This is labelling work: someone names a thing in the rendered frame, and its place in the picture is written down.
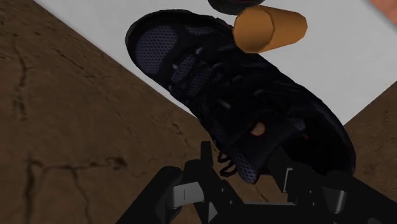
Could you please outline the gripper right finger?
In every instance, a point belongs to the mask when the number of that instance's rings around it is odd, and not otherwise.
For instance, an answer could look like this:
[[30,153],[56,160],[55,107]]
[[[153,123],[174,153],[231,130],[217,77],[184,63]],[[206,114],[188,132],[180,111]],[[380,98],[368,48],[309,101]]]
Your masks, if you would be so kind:
[[397,203],[350,174],[331,171],[322,176],[292,161],[282,148],[270,156],[267,169],[297,207],[318,216],[313,223],[397,224]]

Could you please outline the pink object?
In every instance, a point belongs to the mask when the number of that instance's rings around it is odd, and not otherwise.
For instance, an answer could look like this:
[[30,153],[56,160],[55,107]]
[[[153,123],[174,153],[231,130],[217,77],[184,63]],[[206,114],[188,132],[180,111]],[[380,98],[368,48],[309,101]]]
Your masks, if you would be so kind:
[[397,25],[397,0],[370,0],[370,2]]

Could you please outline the orange tapered cylinder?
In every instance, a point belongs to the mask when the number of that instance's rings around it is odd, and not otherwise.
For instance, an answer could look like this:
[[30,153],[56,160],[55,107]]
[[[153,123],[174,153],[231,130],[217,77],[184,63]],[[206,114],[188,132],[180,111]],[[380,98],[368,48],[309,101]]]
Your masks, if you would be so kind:
[[307,32],[306,18],[294,11],[252,6],[235,19],[233,38],[246,53],[262,53],[300,41]]

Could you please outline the black mesh sneaker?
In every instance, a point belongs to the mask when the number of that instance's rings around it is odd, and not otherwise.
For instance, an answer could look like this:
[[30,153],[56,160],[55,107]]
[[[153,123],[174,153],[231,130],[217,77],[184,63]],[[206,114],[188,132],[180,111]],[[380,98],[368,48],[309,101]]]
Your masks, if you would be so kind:
[[238,49],[225,21],[160,10],[134,22],[125,44],[133,63],[198,118],[226,163],[222,176],[254,184],[278,148],[322,175],[354,173],[354,147],[329,107],[261,55]]

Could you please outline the black round object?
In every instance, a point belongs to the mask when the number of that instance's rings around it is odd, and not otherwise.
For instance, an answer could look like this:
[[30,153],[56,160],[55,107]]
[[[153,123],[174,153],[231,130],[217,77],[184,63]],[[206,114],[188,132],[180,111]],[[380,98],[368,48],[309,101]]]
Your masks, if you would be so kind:
[[220,13],[238,15],[244,9],[258,6],[265,0],[207,0],[210,6]]

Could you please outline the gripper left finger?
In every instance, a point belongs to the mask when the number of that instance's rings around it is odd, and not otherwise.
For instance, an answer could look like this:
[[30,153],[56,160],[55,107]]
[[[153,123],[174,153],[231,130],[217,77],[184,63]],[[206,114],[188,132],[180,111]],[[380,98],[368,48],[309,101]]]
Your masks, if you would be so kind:
[[116,224],[171,224],[188,204],[201,224],[232,224],[244,202],[212,166],[211,144],[203,141],[199,159],[187,161],[184,169],[161,168]]

